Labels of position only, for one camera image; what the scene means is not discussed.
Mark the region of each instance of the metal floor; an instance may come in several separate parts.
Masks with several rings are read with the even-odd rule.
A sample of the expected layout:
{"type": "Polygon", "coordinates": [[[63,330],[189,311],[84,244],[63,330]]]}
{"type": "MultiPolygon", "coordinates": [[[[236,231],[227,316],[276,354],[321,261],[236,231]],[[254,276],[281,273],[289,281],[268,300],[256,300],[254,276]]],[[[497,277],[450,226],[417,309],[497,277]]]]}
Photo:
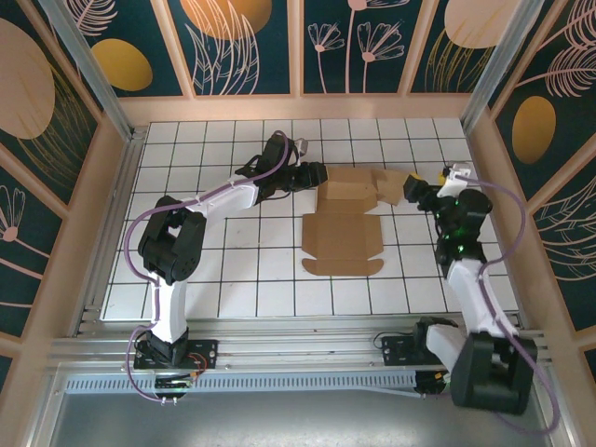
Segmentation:
{"type": "MultiPolygon", "coordinates": [[[[516,421],[538,428],[531,401],[516,421]]],[[[209,393],[161,407],[135,395],[66,395],[52,447],[532,447],[492,413],[448,397],[368,391],[209,393]]]]}

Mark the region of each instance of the enclosure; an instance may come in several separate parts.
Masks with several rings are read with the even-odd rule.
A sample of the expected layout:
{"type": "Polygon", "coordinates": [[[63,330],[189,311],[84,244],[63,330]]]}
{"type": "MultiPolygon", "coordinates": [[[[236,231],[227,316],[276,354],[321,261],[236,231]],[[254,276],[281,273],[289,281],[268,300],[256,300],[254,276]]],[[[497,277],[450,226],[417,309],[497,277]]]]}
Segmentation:
{"type": "MultiPolygon", "coordinates": [[[[595,29],[593,0],[0,2],[0,443],[594,444],[595,29]],[[127,341],[153,295],[125,263],[127,230],[164,195],[225,183],[276,130],[308,140],[307,162],[429,183],[464,162],[521,198],[521,244],[489,275],[539,347],[557,430],[525,438],[450,399],[370,392],[425,369],[386,367],[376,334],[424,316],[461,324],[461,305],[435,260],[433,216],[406,200],[369,212],[379,272],[309,273],[315,190],[208,230],[185,315],[191,338],[219,341],[217,366],[176,408],[132,394],[127,341]],[[195,413],[194,429],[176,430],[195,413]],[[160,418],[167,427],[147,424],[160,418]]],[[[479,241],[495,259],[520,213],[482,191],[494,208],[479,241]]],[[[535,380],[516,422],[550,418],[535,380]]]]}

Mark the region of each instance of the robotic arm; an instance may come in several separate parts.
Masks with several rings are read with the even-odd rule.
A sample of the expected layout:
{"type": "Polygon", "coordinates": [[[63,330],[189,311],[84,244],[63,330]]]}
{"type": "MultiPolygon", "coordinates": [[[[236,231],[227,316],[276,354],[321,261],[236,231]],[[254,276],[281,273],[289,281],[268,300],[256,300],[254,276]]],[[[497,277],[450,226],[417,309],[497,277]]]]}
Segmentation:
{"type": "MultiPolygon", "coordinates": [[[[206,230],[235,212],[267,200],[277,190],[297,192],[327,181],[327,170],[322,163],[301,162],[301,156],[306,153],[307,141],[289,140],[288,143],[290,150],[284,151],[284,138],[274,134],[263,153],[238,169],[224,186],[201,194],[208,198],[201,201],[198,196],[193,206],[151,216],[139,243],[139,254],[143,259],[143,267],[154,278],[160,277],[161,282],[165,281],[165,285],[158,286],[159,320],[154,308],[152,321],[155,325],[146,334],[151,356],[160,363],[175,367],[187,354],[188,327],[184,316],[186,282],[198,267],[206,230]],[[295,162],[291,164],[292,154],[295,162]],[[273,174],[263,176],[277,165],[279,168],[273,174]],[[255,181],[247,182],[247,179],[252,178],[255,181]],[[170,232],[175,229],[180,229],[177,237],[170,232]]],[[[164,196],[157,201],[156,206],[181,203],[180,200],[164,196]]],[[[155,293],[155,284],[152,284],[152,289],[155,293]]]]}
{"type": "Polygon", "coordinates": [[[467,338],[445,318],[422,318],[414,327],[418,348],[435,354],[451,373],[451,394],[459,406],[521,414],[528,403],[533,371],[504,334],[515,336],[536,359],[533,340],[519,338],[490,286],[478,241],[486,215],[493,205],[481,191],[466,189],[470,169],[454,165],[442,173],[444,186],[431,186],[411,175],[404,195],[418,209],[432,212],[439,238],[435,257],[454,290],[466,323],[467,338]]]}
{"type": "MultiPolygon", "coordinates": [[[[197,197],[194,205],[151,216],[139,254],[143,267],[153,278],[160,278],[156,283],[162,283],[157,286],[159,318],[154,309],[154,325],[146,333],[150,356],[159,363],[178,367],[186,357],[186,281],[198,267],[205,231],[233,213],[267,200],[277,190],[297,192],[327,181],[323,164],[301,163],[306,141],[288,143],[290,150],[285,147],[284,137],[274,134],[263,153],[238,169],[223,186],[197,197]],[[292,154],[295,162],[291,164],[292,154]],[[178,236],[170,232],[175,229],[180,229],[178,236]]],[[[486,258],[478,237],[492,203],[482,192],[467,189],[467,182],[462,179],[469,174],[467,166],[455,165],[443,172],[443,186],[429,185],[414,175],[404,184],[406,199],[418,203],[419,210],[434,215],[439,234],[436,260],[461,304],[467,327],[465,338],[450,320],[422,318],[413,336],[419,349],[435,354],[451,373],[456,405],[519,414],[527,406],[533,372],[503,333],[517,336],[486,273],[482,274],[486,293],[481,291],[479,275],[486,258]]],[[[164,196],[156,205],[185,202],[164,196]]],[[[536,359],[534,342],[516,339],[536,359]]]]}

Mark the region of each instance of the white grid mat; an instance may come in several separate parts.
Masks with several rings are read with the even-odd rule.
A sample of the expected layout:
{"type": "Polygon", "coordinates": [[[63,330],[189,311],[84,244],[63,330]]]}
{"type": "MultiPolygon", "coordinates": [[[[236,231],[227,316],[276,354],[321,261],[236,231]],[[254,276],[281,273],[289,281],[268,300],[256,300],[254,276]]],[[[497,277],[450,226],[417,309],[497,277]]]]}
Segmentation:
{"type": "MultiPolygon", "coordinates": [[[[328,119],[172,122],[151,125],[130,199],[127,221],[149,210],[164,194],[194,196],[224,182],[280,129],[309,140],[305,161],[417,171],[436,183],[445,163],[470,162],[457,119],[328,119]]],[[[264,202],[211,228],[197,271],[189,278],[186,315],[194,318],[303,317],[457,312],[433,256],[431,216],[402,200],[371,213],[381,216],[385,260],[369,278],[316,277],[301,261],[302,215],[315,211],[316,191],[264,202]]],[[[136,249],[144,225],[131,240],[136,249]]],[[[488,259],[500,255],[489,220],[481,231],[488,259]]],[[[148,284],[130,273],[122,237],[107,289],[103,319],[151,317],[148,284]]],[[[142,266],[134,253],[133,262],[142,266]]],[[[517,304],[503,265],[490,271],[505,310],[517,304]]]]}

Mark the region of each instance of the flattened cardboard box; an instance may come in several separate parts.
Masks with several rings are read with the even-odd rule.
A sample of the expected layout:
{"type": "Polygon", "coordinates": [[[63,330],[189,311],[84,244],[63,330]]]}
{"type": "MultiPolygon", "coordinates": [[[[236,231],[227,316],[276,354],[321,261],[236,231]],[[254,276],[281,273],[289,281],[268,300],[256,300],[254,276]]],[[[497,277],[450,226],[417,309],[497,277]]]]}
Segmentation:
{"type": "Polygon", "coordinates": [[[407,173],[396,170],[327,168],[328,181],[318,188],[317,211],[303,217],[303,250],[317,259],[303,259],[317,276],[370,276],[383,260],[381,218],[364,214],[381,200],[397,205],[407,173]]]}

